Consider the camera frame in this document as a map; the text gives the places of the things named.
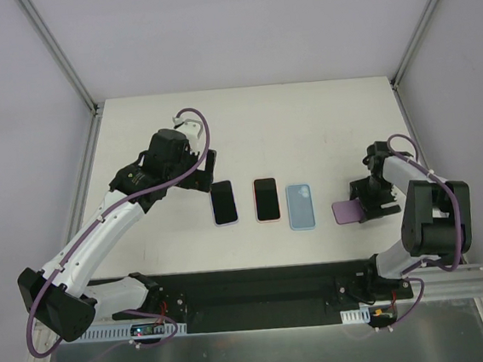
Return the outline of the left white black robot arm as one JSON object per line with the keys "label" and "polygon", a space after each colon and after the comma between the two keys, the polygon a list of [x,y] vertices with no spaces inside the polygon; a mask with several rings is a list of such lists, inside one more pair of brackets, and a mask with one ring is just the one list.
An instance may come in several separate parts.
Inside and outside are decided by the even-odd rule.
{"label": "left white black robot arm", "polygon": [[29,325],[38,320],[71,342],[97,319],[158,309],[160,286],[141,273],[112,283],[89,281],[113,246],[169,188],[210,191],[216,153],[197,148],[200,139],[209,138],[207,123],[196,120],[160,129],[148,149],[117,172],[95,214],[66,247],[41,270],[26,268],[19,276]]}

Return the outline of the light blue phone case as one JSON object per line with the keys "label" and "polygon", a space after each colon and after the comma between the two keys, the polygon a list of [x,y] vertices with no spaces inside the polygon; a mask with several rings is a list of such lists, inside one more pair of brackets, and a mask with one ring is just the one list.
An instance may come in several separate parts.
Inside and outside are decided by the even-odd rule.
{"label": "light blue phone case", "polygon": [[308,184],[287,185],[285,189],[290,228],[293,231],[313,230],[316,226],[311,188]]}

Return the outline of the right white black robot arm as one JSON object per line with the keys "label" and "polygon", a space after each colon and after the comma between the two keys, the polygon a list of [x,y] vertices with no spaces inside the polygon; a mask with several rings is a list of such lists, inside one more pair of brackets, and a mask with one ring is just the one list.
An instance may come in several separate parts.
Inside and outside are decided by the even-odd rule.
{"label": "right white black robot arm", "polygon": [[468,184],[441,178],[419,163],[416,152],[398,152],[389,141],[368,146],[362,163],[369,175],[349,184],[348,219],[402,215],[400,240],[369,261],[366,300],[396,291],[423,266],[456,271],[472,243]]}

